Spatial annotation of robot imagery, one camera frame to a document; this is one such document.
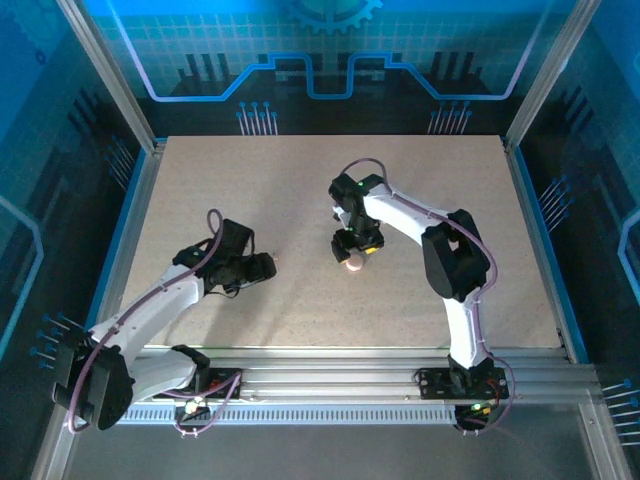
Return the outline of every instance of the blue edge strip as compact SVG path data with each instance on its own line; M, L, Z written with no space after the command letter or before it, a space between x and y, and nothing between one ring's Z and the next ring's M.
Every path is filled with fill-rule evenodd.
M540 211L540 205L538 205L538 201L536 200L536 192L533 189L533 183L531 182L531 177L529 176L529 170L527 170L527 165L524 161L524 156L522 155L520 147L516 149L515 157L516 162L518 163L518 169L520 170L520 175L522 176L522 183L524 184L524 188L526 190L527 201L531 204L531 210L533 211L536 227L540 232L540 238L542 239L542 248L544 249L544 253L549 260L549 265L551 267L551 277L558 291L560 305L562 307L562 310L564 311L567 328L569 329L569 335L571 337L571 341L576 353L576 360L579 363L589 363L589 356L587 355L587 349L584 345L584 340L582 338L582 334L580 333L580 328L578 327L576 314L573 310L573 306L571 305L571 300L569 299L569 292L567 292L567 287L564 284L564 280L562 279L560 266L558 265L558 259L556 258L556 254L553 251L551 237L549 236L549 232L547 231L547 228L545 226L542 212Z
M89 315L87 315L87 322L85 323L85 330L93 327L98 320L100 305L102 304L102 300L104 299L104 295L107 290L109 276L111 275L111 270L116 260L116 253L118 251L118 247L120 246L120 241L122 240L124 225L125 223L127 223L127 218L129 217L131 206L133 205L133 196L135 195L136 189L138 188L140 174L146 160L147 155L145 154L145 151L140 149L140 154L138 155L138 160L136 161L136 166L133 169L131 181L129 182L129 188L127 189L127 193L124 197L124 202L122 203L122 209L120 210L120 215L118 216L118 223L116 223L116 229L113 232L113 236L111 237L111 243L109 244L109 250L107 251L107 258L105 258L104 260L102 272L100 273L98 285L96 286L96 292L94 293L93 300L91 301Z
M549 233L545 228L544 220L542 218L542 212L540 211L538 202L535 200L536 194L535 190L533 189L533 183L531 182L531 177L529 176L529 171L527 170L524 156L522 155L522 151L520 150L520 148L516 150L515 157L526 190L527 200L531 204L531 209L533 211L536 226L538 228L538 231L540 232L540 237L542 238L542 247L544 249L545 255L547 256L547 259L549 260L549 265L551 267L551 276L558 290L560 304L564 311L567 327L569 328L569 334L571 336L571 341L573 342L573 346L576 352L576 360L580 363L588 363L589 357L587 355L587 349L585 348L584 340L582 338L582 334L580 333L580 328L578 327L578 322L576 320L573 306L571 305L571 301L569 300L569 293L567 292L564 280L562 279L562 274L560 273L560 266L558 265L558 259L556 258L555 252L553 251L551 237L549 236ZM109 245L107 258L105 259L102 273L100 274L100 279L98 280L96 293L93 297L93 301L91 302L91 308L89 310L89 315L87 317L87 323L85 326L86 329L91 328L97 321L100 304L102 303L105 295L109 275L111 274L111 269L113 268L113 263L115 262L116 252L118 251L118 247L122 239L122 234L124 232L124 225L127 221L127 217L129 216L129 212L133 204L133 196L135 194L136 188L138 187L140 173L145 161L146 155L144 151L141 150L140 155L138 156L138 161L136 162L136 167L133 171L133 176L131 177L131 182L129 183L134 188L129 188L122 204L122 210L120 211L118 223L116 224L116 229L113 233L111 244Z

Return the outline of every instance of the gear graphic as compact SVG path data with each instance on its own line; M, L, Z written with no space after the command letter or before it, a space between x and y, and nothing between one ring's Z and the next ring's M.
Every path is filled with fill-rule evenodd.
M349 27L360 28L364 19L373 18L374 8L381 8L381 0L287 0L285 10L300 27L310 27L313 33L336 30L347 33Z
M6 17L41 51L48 50L62 24L55 0L0 0L0 18Z

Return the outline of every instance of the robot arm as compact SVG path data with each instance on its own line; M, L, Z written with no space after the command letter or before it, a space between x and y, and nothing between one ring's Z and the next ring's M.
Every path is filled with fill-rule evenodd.
M351 252L371 254L384 246L380 224L390 225L422 247L426 276L431 287L443 298L451 334L450 366L461 383L473 384L473 376L492 362L481 345L479 327L473 315L474 294L486 282L487 259L466 237L437 217L463 225L479 238L471 215L464 210L448 213L431 207L411 208L412 199L391 193L378 175L355 182L346 173L333 180L329 194L335 201L334 217L342 222L331 242L339 262Z
M251 242L251 252L244 255ZM164 327L191 305L221 286L229 294L276 274L273 259L266 253L254 254L253 231L231 220L224 220L223 236L210 260L188 274L212 248L213 239L180 251L164 275L131 305L149 292L163 289L139 306L104 345L91 366L83 385L76 413L104 430L126 412L131 403L167 390L187 389L199 393L212 382L209 359L184 345L158 357L136 359L142 348ZM183 276L172 283L172 279ZM70 331L60 342L54 367L54 401L69 408L78 374L89 352L107 335L131 305L96 325L87 333Z

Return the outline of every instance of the speckled board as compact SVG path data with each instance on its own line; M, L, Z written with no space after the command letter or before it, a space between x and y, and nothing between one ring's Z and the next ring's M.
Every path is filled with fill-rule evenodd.
M386 246L364 269L338 265L327 189L360 157L386 163L391 183L423 203L472 213L500 276L482 304L491 346L557 347L545 293L497 136L171 137L124 302L157 280L175 253L206 238L211 207L256 232L278 274L229 300L205 297L153 344L423 346L449 344L442 301L420 248L383 227ZM377 172L357 166L354 177Z

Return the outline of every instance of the enclosure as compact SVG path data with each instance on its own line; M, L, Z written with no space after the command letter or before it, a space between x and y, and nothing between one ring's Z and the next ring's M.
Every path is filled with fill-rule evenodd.
M632 0L0 6L6 478L638 476L639 23ZM387 225L362 270L335 261L327 190L364 157L495 256L482 323L516 394L486 437L412 380L451 343L415 242ZM198 439L169 400L72 436L60 334L138 297L213 207L277 274L141 355L196 346L239 398Z

